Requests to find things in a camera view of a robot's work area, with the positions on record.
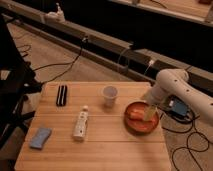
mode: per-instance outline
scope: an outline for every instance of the wooden table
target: wooden table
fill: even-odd
[[[68,85],[67,105],[56,107],[58,86]],[[118,88],[116,104],[103,106],[102,89]],[[43,90],[35,117],[18,156],[16,171],[166,171],[171,164],[161,126],[148,135],[130,134],[123,123],[128,104],[150,88],[146,82],[50,82]],[[89,106],[84,142],[72,132],[83,105]],[[52,129],[42,151],[29,148],[38,127]]]

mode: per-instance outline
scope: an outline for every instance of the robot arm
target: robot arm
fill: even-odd
[[[175,95],[213,126],[213,98],[187,84],[188,79],[188,73],[183,69],[161,70],[155,85],[145,96],[147,103],[158,105],[169,95]]]

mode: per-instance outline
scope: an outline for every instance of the paper cup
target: paper cup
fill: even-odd
[[[106,86],[103,89],[104,105],[106,107],[113,107],[117,98],[118,90],[113,86]]]

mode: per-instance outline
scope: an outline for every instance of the chair leg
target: chair leg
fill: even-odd
[[[27,101],[29,99],[29,97],[27,95],[24,95],[23,99],[24,99],[24,101]]]
[[[27,131],[28,131],[28,127],[25,126],[24,124],[20,124],[20,125],[19,125],[19,128],[21,128],[21,130],[22,130],[25,134],[26,134]]]
[[[21,122],[23,122],[23,121],[25,121],[25,120],[27,120],[27,119],[33,118],[34,115],[35,115],[35,111],[22,114],[22,115],[21,115]]]
[[[15,114],[16,115],[21,115],[22,113],[22,109],[23,109],[23,105],[24,105],[24,95],[21,96],[19,102],[18,102],[18,105],[16,107],[16,110],[15,110]]]
[[[41,89],[42,89],[42,86],[43,86],[43,83],[41,82],[38,82],[34,77],[33,77],[33,74],[34,72],[30,72],[29,71],[29,76],[26,80],[26,83],[29,85],[29,86],[26,86],[25,87],[25,91],[24,91],[24,94],[27,94],[27,93],[37,93],[37,92],[41,92]]]
[[[3,135],[0,137],[0,149],[4,146],[10,135],[15,130],[15,125],[9,125],[6,130],[4,131]]]
[[[0,160],[0,170],[14,171],[15,160]]]
[[[3,132],[4,132],[6,126],[7,126],[6,123],[0,123],[0,135],[3,134]]]

